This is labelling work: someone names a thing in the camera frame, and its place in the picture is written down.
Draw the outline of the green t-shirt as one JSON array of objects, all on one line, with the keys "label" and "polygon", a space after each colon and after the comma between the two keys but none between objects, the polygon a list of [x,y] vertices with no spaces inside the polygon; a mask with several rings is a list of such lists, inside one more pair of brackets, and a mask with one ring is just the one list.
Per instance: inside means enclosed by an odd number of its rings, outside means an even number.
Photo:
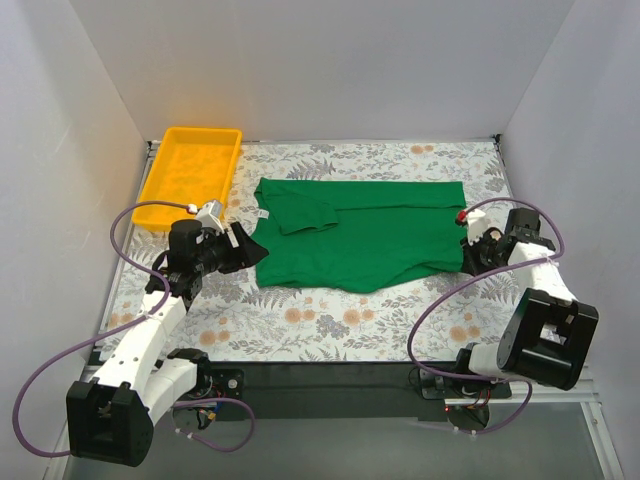
[{"label": "green t-shirt", "polygon": [[260,180],[253,239],[269,254],[261,287],[377,290],[457,273],[463,254],[454,182]]}]

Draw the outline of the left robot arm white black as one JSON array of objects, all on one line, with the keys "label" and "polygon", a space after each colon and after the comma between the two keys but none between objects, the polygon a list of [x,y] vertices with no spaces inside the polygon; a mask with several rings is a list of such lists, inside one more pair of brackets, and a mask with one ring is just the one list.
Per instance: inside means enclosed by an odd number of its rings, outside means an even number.
[{"label": "left robot arm white black", "polygon": [[186,317],[211,273],[229,274],[267,257],[234,222],[229,230],[199,220],[179,220],[168,248],[151,267],[141,304],[143,321],[88,381],[76,381],[66,395],[70,452],[135,467],[150,449],[154,427],[177,403],[200,408],[211,423],[225,395],[217,392],[208,355],[177,349],[159,358],[171,332]]}]

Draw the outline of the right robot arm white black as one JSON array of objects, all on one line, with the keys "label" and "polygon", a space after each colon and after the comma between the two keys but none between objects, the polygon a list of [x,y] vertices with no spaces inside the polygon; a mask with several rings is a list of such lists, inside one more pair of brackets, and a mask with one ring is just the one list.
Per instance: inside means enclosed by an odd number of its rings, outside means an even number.
[{"label": "right robot arm white black", "polygon": [[463,271],[474,277],[542,258],[541,264],[516,270],[522,296],[500,341],[470,343],[461,349],[452,373],[454,389],[475,397],[496,379],[530,380],[563,391],[577,383],[599,314],[565,285],[550,261],[555,245],[540,235],[540,217],[527,208],[509,211],[506,227],[488,225],[484,212],[458,214],[467,228],[461,240]]}]

